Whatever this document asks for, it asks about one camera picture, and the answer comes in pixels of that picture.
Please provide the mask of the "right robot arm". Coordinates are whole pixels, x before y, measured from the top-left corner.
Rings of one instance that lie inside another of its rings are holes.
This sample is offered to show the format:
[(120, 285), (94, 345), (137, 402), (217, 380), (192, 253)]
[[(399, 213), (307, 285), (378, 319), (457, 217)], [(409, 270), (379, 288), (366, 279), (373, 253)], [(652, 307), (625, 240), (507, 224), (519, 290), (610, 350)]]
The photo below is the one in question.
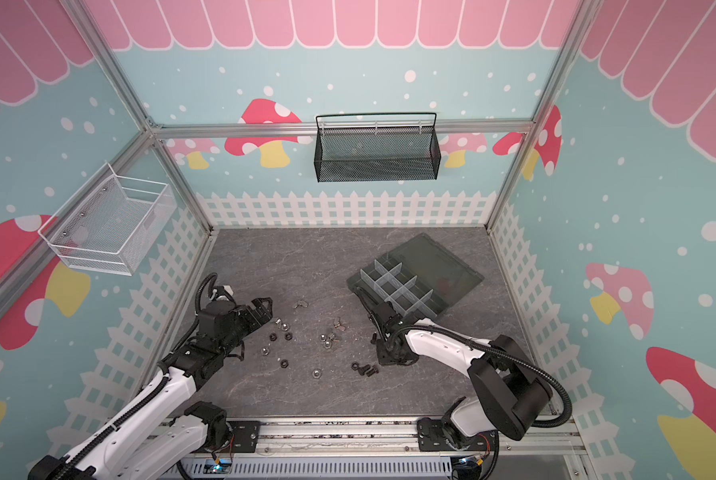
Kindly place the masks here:
[(552, 429), (572, 417), (569, 393), (536, 366), (509, 336), (476, 339), (425, 318), (405, 320), (388, 302), (363, 303), (375, 327), (372, 344), (383, 366), (433, 359), (467, 377), (475, 396), (461, 397), (439, 419), (418, 421), (421, 445), (492, 448), (504, 435), (520, 441), (532, 428)]

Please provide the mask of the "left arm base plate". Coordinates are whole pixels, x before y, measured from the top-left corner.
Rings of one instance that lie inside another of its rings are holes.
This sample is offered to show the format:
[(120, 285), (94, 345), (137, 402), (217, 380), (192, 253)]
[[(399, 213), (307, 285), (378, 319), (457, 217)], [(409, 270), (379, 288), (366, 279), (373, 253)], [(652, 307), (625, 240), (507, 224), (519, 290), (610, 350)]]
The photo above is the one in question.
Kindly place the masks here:
[(261, 435), (260, 421), (227, 420), (228, 434), (222, 448), (217, 454), (252, 454), (257, 450)]

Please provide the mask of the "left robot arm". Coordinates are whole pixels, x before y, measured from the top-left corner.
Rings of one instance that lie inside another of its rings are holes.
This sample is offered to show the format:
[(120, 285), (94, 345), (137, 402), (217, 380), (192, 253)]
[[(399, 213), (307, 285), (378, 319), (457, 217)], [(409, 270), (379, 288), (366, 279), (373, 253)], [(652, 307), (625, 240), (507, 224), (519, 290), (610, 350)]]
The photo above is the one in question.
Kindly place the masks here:
[(274, 318), (273, 301), (236, 303), (231, 291), (214, 287), (208, 304), (195, 304), (188, 334), (158, 363), (150, 383), (115, 417), (61, 458), (41, 459), (32, 479), (155, 479), (188, 454), (221, 450), (232, 440), (224, 409), (201, 401), (170, 428), (156, 429), (221, 370), (226, 359), (243, 359), (245, 340)]

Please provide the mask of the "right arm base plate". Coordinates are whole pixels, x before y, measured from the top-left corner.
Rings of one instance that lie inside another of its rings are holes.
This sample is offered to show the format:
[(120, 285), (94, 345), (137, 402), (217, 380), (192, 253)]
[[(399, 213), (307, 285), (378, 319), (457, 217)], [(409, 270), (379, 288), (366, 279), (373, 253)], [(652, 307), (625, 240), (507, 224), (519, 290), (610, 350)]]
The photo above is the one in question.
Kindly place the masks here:
[(491, 452), (496, 431), (484, 431), (467, 437), (451, 422), (423, 417), (416, 423), (418, 448), (422, 452)]

